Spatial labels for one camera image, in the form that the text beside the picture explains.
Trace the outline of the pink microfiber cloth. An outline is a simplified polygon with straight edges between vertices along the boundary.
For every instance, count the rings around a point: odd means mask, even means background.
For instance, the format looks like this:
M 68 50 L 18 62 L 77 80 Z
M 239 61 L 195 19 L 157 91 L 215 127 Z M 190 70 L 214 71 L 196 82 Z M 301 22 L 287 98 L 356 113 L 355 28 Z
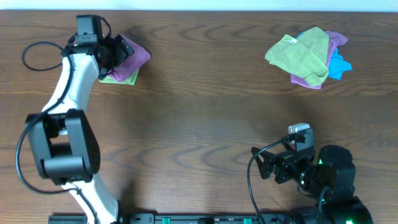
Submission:
M 127 78 L 130 74 L 132 74 L 137 69 L 140 69 L 142 65 L 144 65 L 150 58 L 150 53 L 137 43 L 128 39 L 126 36 L 122 35 L 128 42 L 128 44 L 134 49 L 134 53 L 127 58 L 122 64 L 118 65 L 111 72 L 115 75 L 119 75 L 122 80 Z

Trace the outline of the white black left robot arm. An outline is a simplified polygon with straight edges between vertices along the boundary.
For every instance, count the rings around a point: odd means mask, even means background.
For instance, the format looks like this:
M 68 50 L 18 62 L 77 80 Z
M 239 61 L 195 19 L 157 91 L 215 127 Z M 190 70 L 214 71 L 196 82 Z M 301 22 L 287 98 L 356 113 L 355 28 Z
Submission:
M 123 35 L 76 35 L 62 49 L 62 72 L 55 91 L 37 114 L 29 114 L 17 143 L 16 171 L 34 192 L 52 195 L 30 185 L 21 172 L 20 153 L 29 140 L 41 178 L 59 186 L 57 194 L 70 193 L 85 212 L 84 223 L 128 223 L 119 201 L 99 175 L 100 147 L 86 117 L 94 82 L 108 75 L 135 74 L 150 55 Z

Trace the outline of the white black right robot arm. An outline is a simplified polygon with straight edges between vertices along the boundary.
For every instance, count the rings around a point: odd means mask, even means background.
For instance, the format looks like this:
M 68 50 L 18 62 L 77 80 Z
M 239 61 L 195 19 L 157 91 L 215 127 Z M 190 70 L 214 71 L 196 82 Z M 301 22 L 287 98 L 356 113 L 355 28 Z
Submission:
M 298 190 L 316 200 L 314 207 L 292 210 L 281 223 L 372 223 L 369 210 L 354 195 L 356 168 L 349 150 L 336 145 L 321 148 L 316 163 L 312 146 L 273 154 L 256 147 L 251 149 L 252 161 L 257 162 L 260 175 L 267 179 L 275 174 L 275 181 L 283 184 L 294 180 Z

